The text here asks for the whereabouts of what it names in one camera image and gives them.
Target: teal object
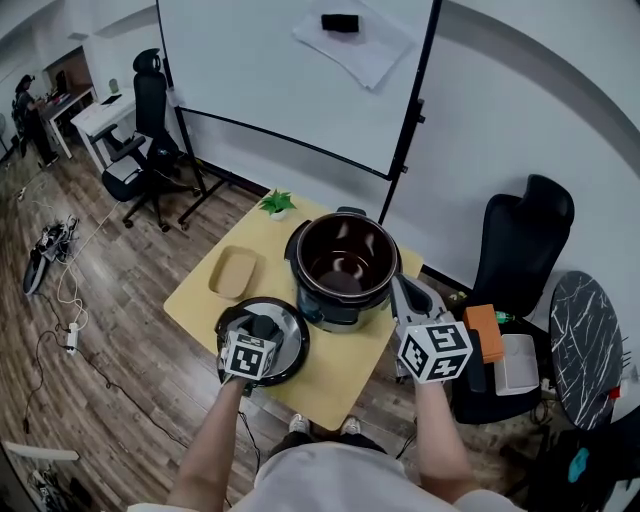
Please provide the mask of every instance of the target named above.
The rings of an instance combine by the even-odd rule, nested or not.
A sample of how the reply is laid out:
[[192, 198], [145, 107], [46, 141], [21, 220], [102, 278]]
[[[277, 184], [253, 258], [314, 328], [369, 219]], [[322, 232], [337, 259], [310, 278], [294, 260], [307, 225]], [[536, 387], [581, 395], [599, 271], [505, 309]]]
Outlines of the teal object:
[[589, 450], [580, 448], [576, 456], [569, 464], [569, 483], [575, 484], [587, 469], [587, 459], [589, 458]]

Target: black marble tabletop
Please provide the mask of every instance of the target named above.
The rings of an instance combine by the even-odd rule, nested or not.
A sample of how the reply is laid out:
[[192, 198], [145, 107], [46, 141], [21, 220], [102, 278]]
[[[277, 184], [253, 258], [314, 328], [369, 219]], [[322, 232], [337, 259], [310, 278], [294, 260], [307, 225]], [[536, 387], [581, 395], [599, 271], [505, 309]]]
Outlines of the black marble tabletop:
[[609, 297], [590, 275], [568, 272], [553, 292], [549, 319], [557, 391], [578, 428], [610, 421], [608, 393], [620, 384], [622, 335]]

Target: white desk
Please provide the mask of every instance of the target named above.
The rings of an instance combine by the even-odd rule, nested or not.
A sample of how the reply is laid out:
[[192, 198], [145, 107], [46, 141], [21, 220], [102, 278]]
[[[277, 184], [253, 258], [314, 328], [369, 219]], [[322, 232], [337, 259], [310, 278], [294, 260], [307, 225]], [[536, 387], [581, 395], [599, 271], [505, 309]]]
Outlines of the white desk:
[[93, 97], [93, 101], [98, 100], [98, 96], [96, 95], [96, 91], [93, 86], [78, 87], [75, 90], [71, 91], [71, 95], [65, 101], [63, 101], [59, 105], [49, 105], [42, 112], [42, 119], [49, 122], [53, 133], [58, 139], [58, 144], [62, 146], [62, 149], [64, 149], [64, 152], [66, 153], [68, 158], [73, 158], [73, 155], [71, 154], [71, 151], [69, 151], [69, 147], [67, 146], [67, 143], [64, 141], [64, 138], [62, 137], [62, 134], [58, 129], [56, 119], [58, 119], [58, 117], [60, 117], [60, 115], [62, 115], [64, 112], [69, 110], [69, 108], [71, 108], [73, 105], [78, 103], [87, 94], [91, 94], [91, 96]]
[[[76, 128], [78, 128], [82, 142], [84, 142], [87, 151], [89, 151], [93, 162], [100, 172], [104, 172], [104, 166], [102, 162], [100, 162], [91, 142], [89, 142], [89, 137], [93, 137], [110, 124], [117, 123], [136, 109], [136, 95], [133, 89], [121, 89], [118, 94], [122, 96], [110, 105], [94, 103], [71, 120]], [[96, 142], [96, 145], [108, 167], [111, 164], [111, 158], [109, 157], [109, 152], [104, 142], [99, 140]]]

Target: green plant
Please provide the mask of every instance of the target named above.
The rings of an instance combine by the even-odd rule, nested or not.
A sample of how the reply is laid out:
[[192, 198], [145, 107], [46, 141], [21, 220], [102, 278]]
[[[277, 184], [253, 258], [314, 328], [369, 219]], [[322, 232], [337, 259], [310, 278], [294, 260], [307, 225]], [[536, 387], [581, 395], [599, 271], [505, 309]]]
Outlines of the green plant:
[[291, 192], [278, 192], [277, 189], [260, 203], [260, 209], [266, 210], [269, 215], [291, 208], [295, 208], [295, 205], [291, 202]]

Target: chair base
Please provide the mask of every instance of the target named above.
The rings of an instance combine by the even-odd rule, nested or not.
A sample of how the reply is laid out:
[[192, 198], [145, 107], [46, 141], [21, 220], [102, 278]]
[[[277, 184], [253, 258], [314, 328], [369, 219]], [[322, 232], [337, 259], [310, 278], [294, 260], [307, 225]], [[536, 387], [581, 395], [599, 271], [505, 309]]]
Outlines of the chair base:
[[160, 196], [164, 196], [164, 195], [167, 195], [167, 194], [180, 193], [180, 192], [191, 192], [192, 194], [197, 194], [198, 193], [198, 189], [196, 189], [194, 187], [189, 187], [187, 185], [171, 184], [171, 185], [163, 185], [162, 187], [159, 187], [156, 190], [151, 190], [151, 191], [145, 192], [144, 194], [142, 194], [138, 198], [138, 200], [135, 202], [135, 204], [129, 209], [127, 214], [122, 218], [122, 222], [124, 224], [124, 227], [127, 228], [127, 229], [133, 227], [133, 221], [131, 220], [131, 217], [140, 208], [142, 208], [145, 204], [147, 204], [149, 201], [151, 201], [151, 203], [153, 205], [153, 211], [156, 214], [158, 226], [160, 227], [160, 229], [162, 230], [163, 233], [166, 233], [167, 231], [169, 231], [169, 229], [171, 229], [171, 226], [169, 226], [169, 224], [164, 222], [164, 219], [162, 218], [162, 215], [160, 213], [159, 198], [160, 198]]

